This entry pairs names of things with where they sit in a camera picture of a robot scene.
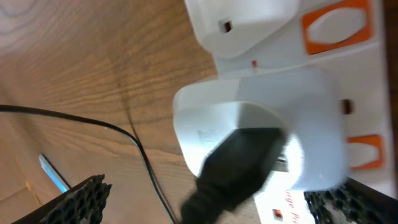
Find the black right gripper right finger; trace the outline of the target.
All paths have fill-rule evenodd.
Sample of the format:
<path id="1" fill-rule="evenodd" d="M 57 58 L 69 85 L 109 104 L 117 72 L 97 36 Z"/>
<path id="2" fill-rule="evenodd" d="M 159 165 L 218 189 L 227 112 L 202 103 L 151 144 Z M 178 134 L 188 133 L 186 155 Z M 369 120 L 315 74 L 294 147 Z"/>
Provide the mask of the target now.
<path id="1" fill-rule="evenodd" d="M 303 196 L 315 223 L 397 224 L 397 200 L 351 178 Z"/>

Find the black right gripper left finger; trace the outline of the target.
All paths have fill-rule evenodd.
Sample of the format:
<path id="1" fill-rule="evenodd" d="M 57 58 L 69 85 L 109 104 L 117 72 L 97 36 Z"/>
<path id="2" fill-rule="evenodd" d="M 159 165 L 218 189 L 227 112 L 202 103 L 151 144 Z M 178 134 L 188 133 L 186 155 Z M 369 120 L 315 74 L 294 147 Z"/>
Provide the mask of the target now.
<path id="1" fill-rule="evenodd" d="M 112 185 L 93 175 L 13 224 L 100 224 Z"/>

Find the cyan screen Galaxy smartphone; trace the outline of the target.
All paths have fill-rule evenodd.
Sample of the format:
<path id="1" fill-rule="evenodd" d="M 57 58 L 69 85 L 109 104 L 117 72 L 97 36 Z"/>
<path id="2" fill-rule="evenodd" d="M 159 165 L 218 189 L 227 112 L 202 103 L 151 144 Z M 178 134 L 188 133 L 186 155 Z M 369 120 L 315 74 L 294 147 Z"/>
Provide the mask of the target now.
<path id="1" fill-rule="evenodd" d="M 64 178 L 59 174 L 59 172 L 54 168 L 54 166 L 43 154 L 39 155 L 39 162 L 43 171 L 61 191 L 61 193 L 65 193 L 70 190 L 70 185 L 64 180 Z"/>

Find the white USB charger plug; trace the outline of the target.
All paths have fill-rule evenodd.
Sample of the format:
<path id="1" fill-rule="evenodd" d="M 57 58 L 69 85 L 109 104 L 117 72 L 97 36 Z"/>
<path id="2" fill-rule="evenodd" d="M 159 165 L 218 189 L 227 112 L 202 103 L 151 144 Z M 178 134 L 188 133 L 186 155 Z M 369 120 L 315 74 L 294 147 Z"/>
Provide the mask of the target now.
<path id="1" fill-rule="evenodd" d="M 187 85 L 174 96 L 173 121 L 194 175 L 222 140 L 243 128 L 280 128 L 287 135 L 287 172 L 275 180 L 288 189 L 330 189 L 348 175 L 337 85 L 317 67 L 241 70 Z"/>

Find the white power strip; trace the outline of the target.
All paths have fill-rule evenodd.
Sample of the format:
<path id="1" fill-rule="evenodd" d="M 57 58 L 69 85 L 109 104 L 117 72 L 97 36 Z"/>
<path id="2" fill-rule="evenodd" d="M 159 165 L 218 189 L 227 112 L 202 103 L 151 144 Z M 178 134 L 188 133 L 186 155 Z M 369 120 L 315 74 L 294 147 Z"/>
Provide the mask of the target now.
<path id="1" fill-rule="evenodd" d="M 217 75 L 317 67 L 336 82 L 348 175 L 396 196 L 381 1 L 187 1 L 199 44 Z M 261 223 L 313 223 L 303 193 L 275 180 L 284 152 L 255 194 Z"/>

